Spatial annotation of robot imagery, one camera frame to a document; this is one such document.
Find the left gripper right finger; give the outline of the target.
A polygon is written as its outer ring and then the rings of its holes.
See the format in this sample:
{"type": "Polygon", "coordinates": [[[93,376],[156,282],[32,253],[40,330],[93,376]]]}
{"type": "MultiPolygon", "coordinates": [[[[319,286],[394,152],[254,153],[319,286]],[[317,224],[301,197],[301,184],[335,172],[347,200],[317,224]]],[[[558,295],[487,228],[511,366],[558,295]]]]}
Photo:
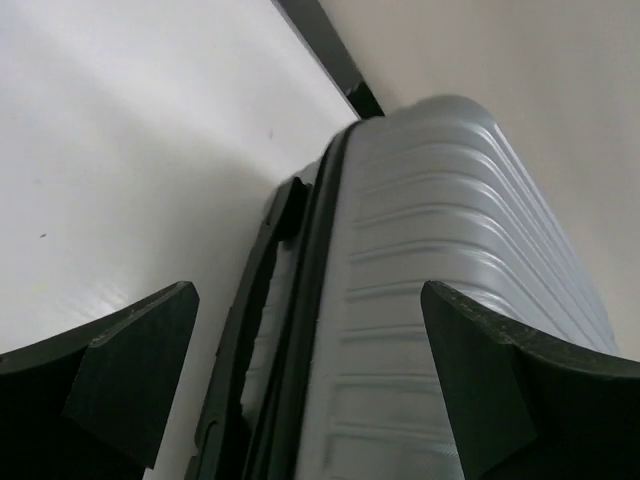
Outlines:
{"type": "Polygon", "coordinates": [[[428,281],[421,307],[467,479],[636,479],[639,365],[428,281]]]}

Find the grey hard-shell suitcase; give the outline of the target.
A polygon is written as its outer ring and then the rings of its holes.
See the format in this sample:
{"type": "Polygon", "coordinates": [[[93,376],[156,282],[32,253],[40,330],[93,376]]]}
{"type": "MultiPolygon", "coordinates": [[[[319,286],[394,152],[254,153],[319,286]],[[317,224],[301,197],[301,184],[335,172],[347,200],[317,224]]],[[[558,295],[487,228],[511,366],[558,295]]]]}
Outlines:
{"type": "Polygon", "coordinates": [[[299,174],[338,183],[326,247],[282,241],[252,356],[241,365],[241,429],[263,416],[287,304],[321,289],[296,479],[459,479],[463,471],[425,332],[421,291],[451,285],[491,310],[606,354],[606,309],[561,225],[491,114],[436,96],[337,136],[299,174]]]}

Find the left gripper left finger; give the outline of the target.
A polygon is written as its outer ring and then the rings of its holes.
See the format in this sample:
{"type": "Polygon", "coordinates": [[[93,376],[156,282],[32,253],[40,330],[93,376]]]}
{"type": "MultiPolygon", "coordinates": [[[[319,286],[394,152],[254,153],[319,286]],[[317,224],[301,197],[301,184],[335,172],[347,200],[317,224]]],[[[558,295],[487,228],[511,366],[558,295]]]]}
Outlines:
{"type": "Polygon", "coordinates": [[[4,479],[141,479],[154,467],[199,295],[174,283],[1,356],[4,479]]]}

